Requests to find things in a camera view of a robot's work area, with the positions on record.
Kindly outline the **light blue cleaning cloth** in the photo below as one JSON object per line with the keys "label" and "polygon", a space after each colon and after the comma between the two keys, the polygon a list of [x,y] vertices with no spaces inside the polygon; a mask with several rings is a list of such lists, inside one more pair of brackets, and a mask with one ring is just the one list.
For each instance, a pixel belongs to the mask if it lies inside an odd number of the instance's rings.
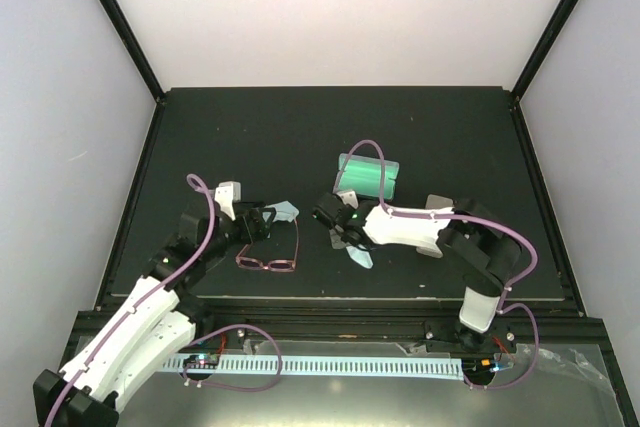
{"label": "light blue cleaning cloth", "polygon": [[373,267],[373,260],[367,250],[362,250],[354,246],[347,246],[346,251],[351,260],[359,266],[365,269],[371,269]]}

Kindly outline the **black frame post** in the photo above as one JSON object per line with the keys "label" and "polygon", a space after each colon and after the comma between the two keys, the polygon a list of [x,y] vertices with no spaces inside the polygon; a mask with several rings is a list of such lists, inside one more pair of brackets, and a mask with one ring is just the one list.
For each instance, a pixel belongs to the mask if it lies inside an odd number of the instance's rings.
{"label": "black frame post", "polygon": [[118,37],[124,45],[129,57],[142,77],[152,98],[156,102],[163,101],[166,94],[155,75],[137,37],[128,22],[118,0],[98,0],[109,18]]}
{"label": "black frame post", "polygon": [[511,96],[515,101],[521,101],[523,99],[579,1],[580,0],[559,0],[531,55],[511,89]]}

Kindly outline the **pink framed sunglasses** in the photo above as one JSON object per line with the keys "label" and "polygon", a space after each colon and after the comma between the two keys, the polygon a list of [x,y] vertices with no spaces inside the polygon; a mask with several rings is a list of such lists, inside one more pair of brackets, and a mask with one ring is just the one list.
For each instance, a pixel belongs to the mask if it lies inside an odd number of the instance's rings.
{"label": "pink framed sunglasses", "polygon": [[298,221],[296,219],[293,220],[279,220],[277,224],[292,224],[295,227],[295,248],[293,254],[288,258],[273,258],[273,259],[262,259],[252,257],[250,255],[251,250],[256,245],[256,241],[250,241],[248,244],[245,244],[241,250],[236,254],[235,262],[236,265],[244,270],[250,271],[270,271],[277,273],[292,273],[296,270],[297,261],[299,256],[300,249],[300,231]]}

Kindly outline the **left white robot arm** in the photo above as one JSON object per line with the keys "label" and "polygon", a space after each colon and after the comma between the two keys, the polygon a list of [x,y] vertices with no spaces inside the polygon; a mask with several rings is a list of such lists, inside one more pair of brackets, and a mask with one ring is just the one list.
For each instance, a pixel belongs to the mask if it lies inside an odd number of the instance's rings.
{"label": "left white robot arm", "polygon": [[39,425],[117,425],[164,362],[213,338],[213,313],[190,292],[208,262],[234,245],[266,239],[275,218],[275,208],[262,202],[184,212],[178,231],[99,333],[59,371],[44,370],[34,381]]}

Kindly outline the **right small circuit board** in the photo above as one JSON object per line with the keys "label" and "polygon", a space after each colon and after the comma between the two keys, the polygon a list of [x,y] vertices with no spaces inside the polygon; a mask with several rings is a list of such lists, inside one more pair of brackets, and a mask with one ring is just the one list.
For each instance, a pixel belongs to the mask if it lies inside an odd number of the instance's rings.
{"label": "right small circuit board", "polygon": [[495,374],[504,369],[504,363],[501,360],[489,358],[463,359],[462,368],[466,375]]}

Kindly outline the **right black frame post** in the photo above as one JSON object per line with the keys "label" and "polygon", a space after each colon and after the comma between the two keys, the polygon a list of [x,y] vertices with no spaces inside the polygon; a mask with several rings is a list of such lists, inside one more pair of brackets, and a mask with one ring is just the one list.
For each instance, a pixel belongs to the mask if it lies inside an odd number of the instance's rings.
{"label": "right black frame post", "polygon": [[511,96],[515,101],[521,101],[523,99],[579,1],[580,0],[559,0],[531,55],[511,89]]}

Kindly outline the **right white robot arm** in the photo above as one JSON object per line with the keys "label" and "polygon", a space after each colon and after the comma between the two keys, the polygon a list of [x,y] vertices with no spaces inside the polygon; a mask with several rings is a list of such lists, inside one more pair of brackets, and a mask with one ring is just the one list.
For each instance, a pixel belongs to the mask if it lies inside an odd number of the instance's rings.
{"label": "right white robot arm", "polygon": [[452,201],[436,208],[400,208],[358,201],[352,190],[323,195],[312,216],[329,229],[332,241],[363,268],[373,267],[371,251],[385,245],[413,247],[443,258],[465,284],[457,343],[476,350],[491,337],[491,324],[505,311],[514,284],[537,266],[533,244],[517,231],[479,216],[474,201]]}

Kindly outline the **blue fuzzy glasses case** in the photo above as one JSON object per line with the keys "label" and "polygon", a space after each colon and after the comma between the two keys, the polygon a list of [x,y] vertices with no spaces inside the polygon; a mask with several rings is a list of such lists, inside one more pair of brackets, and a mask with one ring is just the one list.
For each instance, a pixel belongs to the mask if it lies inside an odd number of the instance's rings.
{"label": "blue fuzzy glasses case", "polygon": [[[353,190],[358,196],[378,198],[380,192],[381,163],[378,158],[352,155],[345,165],[347,154],[341,153],[338,158],[338,172],[342,173],[335,190]],[[383,195],[385,201],[394,198],[396,179],[400,164],[385,161],[385,180]]]}

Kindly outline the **left black frame post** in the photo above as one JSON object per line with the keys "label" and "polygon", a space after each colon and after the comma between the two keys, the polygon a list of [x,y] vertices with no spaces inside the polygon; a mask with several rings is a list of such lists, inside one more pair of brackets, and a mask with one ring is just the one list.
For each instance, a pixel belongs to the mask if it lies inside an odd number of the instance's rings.
{"label": "left black frame post", "polygon": [[155,75],[137,37],[128,22],[118,0],[98,0],[109,18],[118,37],[124,45],[129,57],[142,77],[152,98],[156,102],[163,101],[166,94]]}

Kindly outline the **left green circuit board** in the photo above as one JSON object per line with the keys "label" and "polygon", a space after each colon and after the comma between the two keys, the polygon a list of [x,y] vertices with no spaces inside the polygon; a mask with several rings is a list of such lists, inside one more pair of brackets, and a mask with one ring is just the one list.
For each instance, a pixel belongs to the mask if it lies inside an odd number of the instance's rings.
{"label": "left green circuit board", "polygon": [[183,361],[183,368],[189,369],[216,369],[219,364],[220,356],[218,354],[197,353],[186,357]]}

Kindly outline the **grey fuzzy glasses case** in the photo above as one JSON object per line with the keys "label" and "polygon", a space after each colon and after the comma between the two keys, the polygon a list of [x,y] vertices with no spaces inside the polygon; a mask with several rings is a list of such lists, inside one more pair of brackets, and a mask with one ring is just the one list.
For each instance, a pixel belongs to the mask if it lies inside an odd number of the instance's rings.
{"label": "grey fuzzy glasses case", "polygon": [[[452,209],[453,208],[453,200],[448,197],[443,197],[436,194],[429,194],[425,203],[425,208],[427,210],[440,210],[440,209]],[[432,258],[440,259],[443,257],[440,249],[433,245],[432,247],[418,247],[416,249],[417,253],[423,256],[429,256]]]}

